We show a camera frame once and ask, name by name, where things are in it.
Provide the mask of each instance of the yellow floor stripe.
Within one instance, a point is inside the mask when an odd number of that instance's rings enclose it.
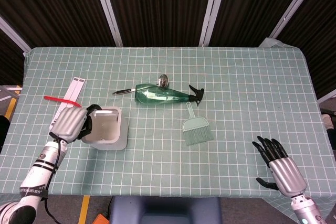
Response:
[[[83,202],[82,202],[82,208],[80,209],[80,216],[79,216],[78,224],[85,224],[86,214],[88,213],[88,208],[89,208],[89,201],[90,201],[90,196],[84,195]]]
[[[6,111],[6,114],[5,114],[5,117],[9,120],[12,115],[12,112],[14,110],[14,107],[15,107],[15,103],[16,103],[16,99],[15,98],[12,98],[10,103],[9,103],[9,106],[7,108],[7,111]]]

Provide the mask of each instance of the table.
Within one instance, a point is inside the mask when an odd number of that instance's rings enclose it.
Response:
[[[0,157],[0,193],[16,194],[43,146],[73,77],[87,81],[77,102],[118,106],[129,121],[127,148],[99,151],[69,146],[52,194],[262,197],[295,218],[290,200],[259,186],[272,175],[251,142],[278,139],[295,160],[326,216],[336,202],[336,169],[305,57],[297,48],[35,48],[26,55],[25,80]],[[155,83],[204,88],[196,115],[208,119],[216,141],[187,147],[185,104],[148,108],[134,94],[112,92]]]

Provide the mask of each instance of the metal spoon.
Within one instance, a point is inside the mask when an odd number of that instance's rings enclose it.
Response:
[[[158,85],[161,88],[166,88],[168,87],[169,84],[169,79],[168,76],[165,74],[162,74],[159,76],[158,78],[158,83],[156,85]],[[113,95],[119,95],[119,94],[127,94],[127,93],[131,93],[135,91],[135,89],[123,89],[123,90],[119,90],[113,93]]]

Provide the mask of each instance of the white folding ruler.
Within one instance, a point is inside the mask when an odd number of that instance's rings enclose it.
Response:
[[[82,90],[83,86],[85,83],[85,79],[82,78],[77,78],[74,77],[74,79],[72,80],[70,87],[68,88],[67,93],[64,96],[64,99],[66,100],[70,100],[73,102],[76,102],[77,98],[79,97],[79,93]],[[51,122],[50,126],[49,126],[49,130],[51,130],[51,128],[53,127],[53,125],[56,123],[60,113],[62,112],[62,110],[64,108],[70,108],[73,107],[72,104],[70,103],[66,103],[66,102],[62,102],[61,105],[59,106],[53,121]]]

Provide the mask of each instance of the robotic hand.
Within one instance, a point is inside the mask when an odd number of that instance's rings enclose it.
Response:
[[[286,197],[291,197],[292,209],[301,224],[326,224],[315,202],[303,194],[307,184],[283,146],[275,139],[269,140],[261,136],[258,139],[263,146],[254,141],[252,143],[271,169],[275,183],[261,178],[257,178],[257,181],[266,188],[279,190]]]
[[[32,224],[41,200],[45,201],[47,213],[59,223],[47,208],[48,188],[67,153],[67,145],[91,133],[89,114],[94,110],[101,110],[101,107],[93,104],[87,109],[73,107],[62,110],[49,133],[54,141],[45,145],[21,184],[22,199],[0,206],[0,224]]]

